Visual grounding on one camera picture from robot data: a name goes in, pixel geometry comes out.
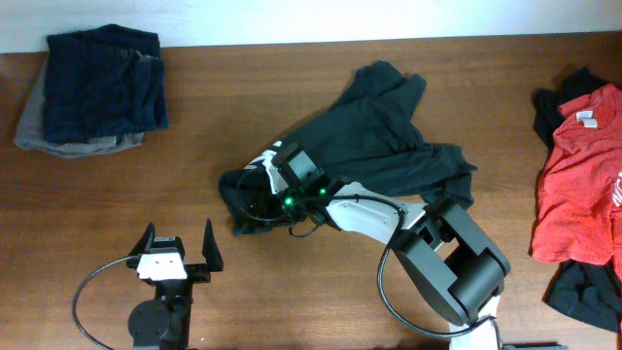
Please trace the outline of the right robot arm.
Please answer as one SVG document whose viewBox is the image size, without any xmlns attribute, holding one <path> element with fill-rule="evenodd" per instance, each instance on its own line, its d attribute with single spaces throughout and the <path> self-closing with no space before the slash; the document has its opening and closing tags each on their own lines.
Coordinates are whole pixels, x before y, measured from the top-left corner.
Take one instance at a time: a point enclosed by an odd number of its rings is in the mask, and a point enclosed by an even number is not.
<svg viewBox="0 0 622 350">
<path fill-rule="evenodd" d="M 452 349 L 500 349 L 497 311 L 507 257 L 459 204 L 440 198 L 426 205 L 402 202 L 321 168 L 285 162 L 257 170 L 276 186 L 280 220 L 310 219 L 318 227 L 360 233 L 382 244 L 376 288 L 387 311 L 420 335 L 446 340 Z M 384 273 L 395 256 L 428 306 L 451 325 L 425 329 L 398 312 L 385 291 Z"/>
</svg>

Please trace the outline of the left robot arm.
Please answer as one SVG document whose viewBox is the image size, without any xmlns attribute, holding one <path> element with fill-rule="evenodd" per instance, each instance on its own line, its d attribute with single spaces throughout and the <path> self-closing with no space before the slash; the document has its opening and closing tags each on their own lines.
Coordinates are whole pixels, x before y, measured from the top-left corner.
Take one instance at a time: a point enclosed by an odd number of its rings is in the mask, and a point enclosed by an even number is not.
<svg viewBox="0 0 622 350">
<path fill-rule="evenodd" d="M 158 237 L 154 224 L 148 224 L 130 251 L 137 261 L 126 266 L 155 288 L 155 296 L 139 303 L 128 317 L 128 332 L 134 349 L 189 347 L 193 287 L 209 283 L 213 272 L 224 270 L 210 221 L 206 222 L 202 241 L 204 262 L 185 263 L 185 254 L 180 237 Z"/>
</svg>

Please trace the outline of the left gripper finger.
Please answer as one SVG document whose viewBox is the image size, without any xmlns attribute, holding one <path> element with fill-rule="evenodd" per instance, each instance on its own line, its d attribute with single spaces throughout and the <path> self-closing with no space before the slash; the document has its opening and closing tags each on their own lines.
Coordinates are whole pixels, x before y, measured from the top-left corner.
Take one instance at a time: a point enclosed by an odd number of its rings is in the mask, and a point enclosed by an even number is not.
<svg viewBox="0 0 622 350">
<path fill-rule="evenodd" d="M 139 256 L 144 254 L 151 248 L 153 240 L 156 236 L 156 228 L 153 223 L 149 223 L 141 238 L 137 241 L 134 247 L 130 250 L 129 256 Z"/>
<path fill-rule="evenodd" d="M 216 242 L 210 219 L 206 221 L 201 254 L 205 259 L 205 263 L 209 271 L 224 270 L 224 261 Z"/>
</svg>

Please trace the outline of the dark green t-shirt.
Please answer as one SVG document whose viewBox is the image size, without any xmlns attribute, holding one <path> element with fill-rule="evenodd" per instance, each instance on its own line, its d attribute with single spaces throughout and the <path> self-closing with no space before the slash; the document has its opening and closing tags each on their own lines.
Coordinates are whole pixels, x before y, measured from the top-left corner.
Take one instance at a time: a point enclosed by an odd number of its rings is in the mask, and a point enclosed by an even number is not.
<svg viewBox="0 0 622 350">
<path fill-rule="evenodd" d="M 413 125 L 426 80 L 403 75 L 391 63 L 359 69 L 323 113 L 275 141 L 241 169 L 225 172 L 220 195 L 236 235 L 288 224 L 266 172 L 280 150 L 297 144 L 330 177 L 344 176 L 389 197 L 419 195 L 427 203 L 449 198 L 468 209 L 475 166 L 460 147 L 432 144 Z"/>
</svg>

